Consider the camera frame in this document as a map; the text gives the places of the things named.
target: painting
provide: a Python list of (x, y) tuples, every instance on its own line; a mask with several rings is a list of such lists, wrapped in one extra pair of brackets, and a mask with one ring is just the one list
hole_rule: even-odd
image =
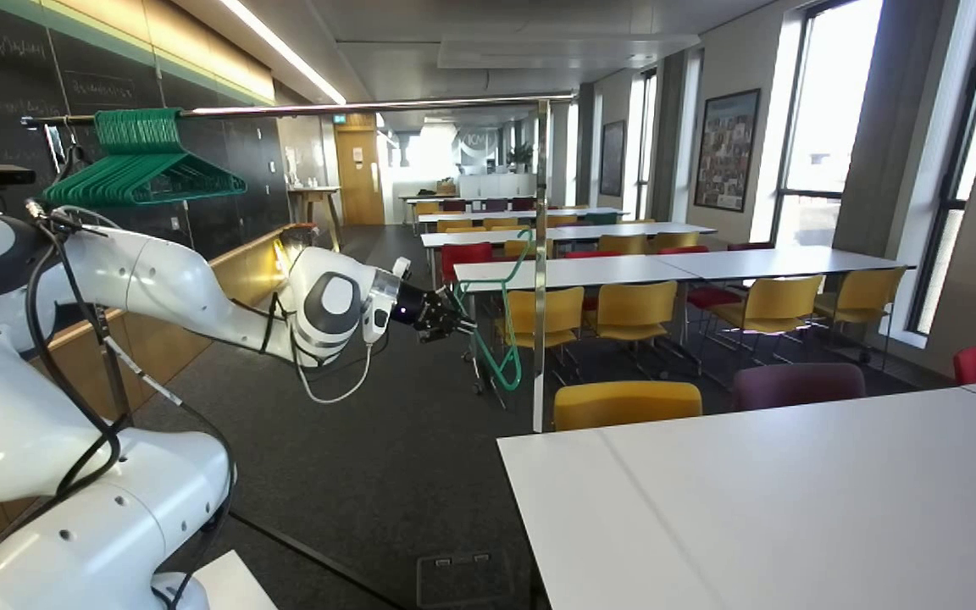
[(601, 131), (601, 193), (624, 195), (626, 122), (608, 122)]
[(694, 206), (747, 210), (760, 87), (706, 100)]

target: green object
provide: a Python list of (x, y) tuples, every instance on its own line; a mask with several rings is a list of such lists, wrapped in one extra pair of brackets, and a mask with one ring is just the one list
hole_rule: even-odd
[(249, 193), (244, 180), (181, 145), (176, 109), (115, 109), (94, 116), (105, 157), (52, 183), (43, 206), (159, 206)]

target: robotic arm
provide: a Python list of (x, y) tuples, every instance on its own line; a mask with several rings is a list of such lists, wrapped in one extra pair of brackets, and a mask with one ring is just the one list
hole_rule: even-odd
[[(80, 475), (112, 446), (74, 398), (34, 374), (20, 352), (34, 350), (25, 300), (34, 298), (40, 331), (55, 305), (86, 300), (151, 316), (191, 331), (262, 350), (301, 369), (329, 366), (360, 331), (366, 350), (390, 322), (424, 337), (458, 324), (449, 292), (402, 283), (392, 270), (354, 257), (294, 247), (269, 317), (234, 305), (211, 263), (181, 242), (52, 216), (66, 232), (62, 261), (28, 281), (36, 238), (0, 216), (0, 500), (55, 496), (79, 455), (98, 446)], [(0, 607), (165, 607), (151, 590), (181, 590), (184, 575), (151, 575), (224, 505), (234, 471), (207, 435), (115, 431), (115, 463), (40, 517), (0, 541)], [(181, 607), (202, 607), (196, 584)]]

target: gray carpet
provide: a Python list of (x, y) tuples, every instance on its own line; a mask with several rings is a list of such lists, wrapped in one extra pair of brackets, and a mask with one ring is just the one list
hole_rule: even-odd
[[(345, 229), (345, 255), (383, 268), (409, 255), (409, 279), (428, 279), (424, 252), (407, 226)], [(226, 346), (207, 350), (170, 387), (226, 435), (240, 463), (236, 515), (341, 562), (398, 607), (542, 607), (494, 451), (494, 438), (529, 431), (529, 387), (507, 398), (485, 394), (463, 352), (463, 335), (420, 341), (398, 324), (380, 341), (366, 387), (340, 407), (312, 402), (290, 366)], [(731, 411), (725, 384), (741, 360), (722, 346), (700, 354), (706, 411), (725, 412)], [(824, 341), (789, 352), (789, 360), (830, 354)], [(621, 346), (582, 346), (577, 360), (582, 379), (646, 369), (694, 379), (686, 360), (621, 360)], [(354, 346), (340, 366), (312, 375), (314, 394), (345, 389), (360, 366), (364, 350)], [(907, 389), (881, 374), (871, 374), (871, 384), (873, 394)], [(196, 427), (163, 402), (151, 402), (141, 422)], [(201, 562), (224, 550), (244, 555), (281, 610), (390, 607), (234, 517), (201, 555), (184, 553), (176, 562)]]

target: door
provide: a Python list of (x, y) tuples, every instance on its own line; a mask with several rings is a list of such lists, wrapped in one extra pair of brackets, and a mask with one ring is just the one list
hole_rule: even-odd
[(336, 124), (341, 223), (383, 223), (377, 117), (349, 116)]

